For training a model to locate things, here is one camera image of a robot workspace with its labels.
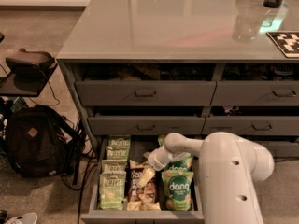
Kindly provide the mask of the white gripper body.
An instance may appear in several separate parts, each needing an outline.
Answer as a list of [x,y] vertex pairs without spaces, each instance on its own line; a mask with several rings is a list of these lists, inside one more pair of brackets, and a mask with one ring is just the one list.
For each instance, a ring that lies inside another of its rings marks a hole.
[[161,171],[166,165],[170,162],[181,161],[185,158],[188,158],[190,153],[182,152],[182,153],[172,153],[165,148],[165,146],[161,146],[159,148],[154,149],[148,156],[148,164],[155,171]]

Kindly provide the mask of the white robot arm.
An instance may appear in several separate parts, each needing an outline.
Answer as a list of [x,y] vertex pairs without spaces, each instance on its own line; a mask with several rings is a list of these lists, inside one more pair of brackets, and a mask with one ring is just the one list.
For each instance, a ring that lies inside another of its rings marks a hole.
[[205,224],[263,224],[254,188],[274,171],[269,150],[233,133],[215,132],[205,139],[170,133],[164,145],[146,155],[155,171],[193,155],[199,159],[199,181]]

